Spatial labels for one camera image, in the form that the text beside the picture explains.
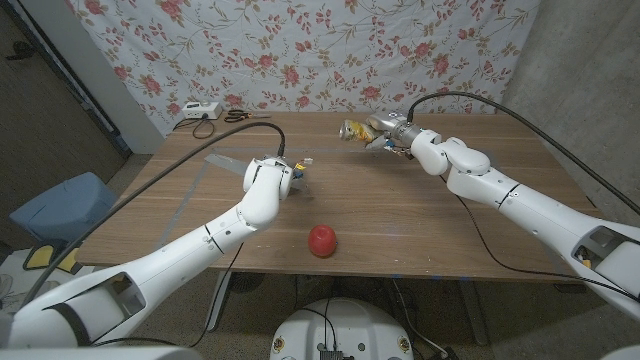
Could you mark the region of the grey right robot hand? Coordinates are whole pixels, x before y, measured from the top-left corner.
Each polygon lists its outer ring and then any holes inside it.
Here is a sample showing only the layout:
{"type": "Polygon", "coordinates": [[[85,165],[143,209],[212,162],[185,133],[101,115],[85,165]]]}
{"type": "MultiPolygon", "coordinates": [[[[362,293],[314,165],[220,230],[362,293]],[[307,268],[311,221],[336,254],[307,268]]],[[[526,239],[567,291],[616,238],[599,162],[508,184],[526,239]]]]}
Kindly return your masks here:
{"type": "Polygon", "coordinates": [[[408,151],[421,133],[418,126],[402,113],[378,112],[368,116],[365,123],[374,130],[374,140],[366,150],[408,151]]]}

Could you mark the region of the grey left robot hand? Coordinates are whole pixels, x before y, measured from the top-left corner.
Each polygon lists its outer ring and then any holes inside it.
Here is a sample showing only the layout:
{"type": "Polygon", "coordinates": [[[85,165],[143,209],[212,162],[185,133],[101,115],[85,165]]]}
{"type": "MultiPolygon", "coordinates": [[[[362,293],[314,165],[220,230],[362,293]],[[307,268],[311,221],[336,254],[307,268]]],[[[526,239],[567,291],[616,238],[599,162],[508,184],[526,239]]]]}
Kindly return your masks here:
{"type": "Polygon", "coordinates": [[[301,195],[305,198],[311,198],[311,190],[309,187],[309,168],[314,160],[310,157],[303,158],[298,161],[292,168],[293,177],[291,181],[291,194],[301,195]]]}

